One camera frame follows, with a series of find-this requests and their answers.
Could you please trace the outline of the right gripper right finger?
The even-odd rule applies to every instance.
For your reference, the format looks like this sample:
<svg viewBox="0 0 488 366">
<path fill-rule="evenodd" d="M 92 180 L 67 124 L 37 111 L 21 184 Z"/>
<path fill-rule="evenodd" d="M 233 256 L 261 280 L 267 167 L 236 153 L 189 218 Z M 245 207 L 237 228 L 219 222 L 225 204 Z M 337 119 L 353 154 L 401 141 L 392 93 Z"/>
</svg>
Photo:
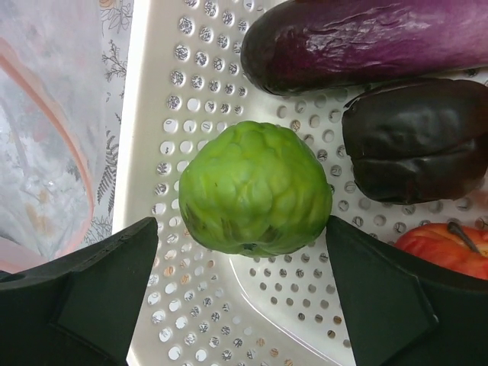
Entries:
<svg viewBox="0 0 488 366">
<path fill-rule="evenodd" d="M 487 282 L 429 263 L 339 217 L 329 262 L 357 365 L 485 365 Z"/>
</svg>

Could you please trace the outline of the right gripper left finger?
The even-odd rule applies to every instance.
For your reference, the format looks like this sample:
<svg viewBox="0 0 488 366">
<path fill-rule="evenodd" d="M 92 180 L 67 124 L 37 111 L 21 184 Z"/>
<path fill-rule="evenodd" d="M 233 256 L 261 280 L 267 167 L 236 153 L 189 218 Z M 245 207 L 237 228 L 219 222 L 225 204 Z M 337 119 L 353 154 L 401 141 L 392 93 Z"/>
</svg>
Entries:
<svg viewBox="0 0 488 366">
<path fill-rule="evenodd" d="M 1 273 L 3 365 L 125 365 L 156 257 L 156 219 Z"/>
</svg>

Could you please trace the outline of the clear zip top bag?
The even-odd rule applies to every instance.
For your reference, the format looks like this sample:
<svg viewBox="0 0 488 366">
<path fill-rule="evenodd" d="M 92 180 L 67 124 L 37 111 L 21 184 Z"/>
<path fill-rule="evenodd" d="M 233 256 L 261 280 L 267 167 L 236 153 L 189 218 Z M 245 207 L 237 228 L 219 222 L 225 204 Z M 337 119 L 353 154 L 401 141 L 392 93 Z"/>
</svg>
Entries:
<svg viewBox="0 0 488 366">
<path fill-rule="evenodd" d="M 1 269 L 73 252 L 104 168 L 96 1 L 1 3 Z"/>
</svg>

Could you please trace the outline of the red apple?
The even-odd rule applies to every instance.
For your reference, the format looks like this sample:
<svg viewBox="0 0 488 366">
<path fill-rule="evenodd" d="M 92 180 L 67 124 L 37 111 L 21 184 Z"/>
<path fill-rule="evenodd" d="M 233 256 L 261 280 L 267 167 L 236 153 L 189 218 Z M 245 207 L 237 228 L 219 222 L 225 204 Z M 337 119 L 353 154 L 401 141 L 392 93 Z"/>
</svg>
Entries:
<svg viewBox="0 0 488 366">
<path fill-rule="evenodd" d="M 487 231 L 451 223 L 430 223 L 404 233 L 394 244 L 443 268 L 487 279 Z"/>
</svg>

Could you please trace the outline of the purple eggplant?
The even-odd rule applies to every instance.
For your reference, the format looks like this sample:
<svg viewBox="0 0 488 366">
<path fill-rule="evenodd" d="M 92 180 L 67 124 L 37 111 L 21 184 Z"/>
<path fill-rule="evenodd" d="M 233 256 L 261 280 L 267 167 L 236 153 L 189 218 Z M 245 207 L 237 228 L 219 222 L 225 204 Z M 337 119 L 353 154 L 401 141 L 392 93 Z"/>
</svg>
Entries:
<svg viewBox="0 0 488 366">
<path fill-rule="evenodd" d="M 252 23 L 240 62 L 279 96 L 484 67 L 487 3 L 285 1 Z"/>
</svg>

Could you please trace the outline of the green custard apple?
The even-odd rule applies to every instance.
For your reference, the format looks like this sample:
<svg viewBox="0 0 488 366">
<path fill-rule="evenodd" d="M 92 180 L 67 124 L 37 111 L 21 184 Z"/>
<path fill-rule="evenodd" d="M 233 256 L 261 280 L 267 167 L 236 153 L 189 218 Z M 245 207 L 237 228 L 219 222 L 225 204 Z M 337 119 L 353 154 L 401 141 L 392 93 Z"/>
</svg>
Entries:
<svg viewBox="0 0 488 366">
<path fill-rule="evenodd" d="M 296 252 L 322 234 L 332 189 L 293 130 L 248 120 L 226 128 L 189 162 L 178 205 L 203 247 L 267 258 Z"/>
</svg>

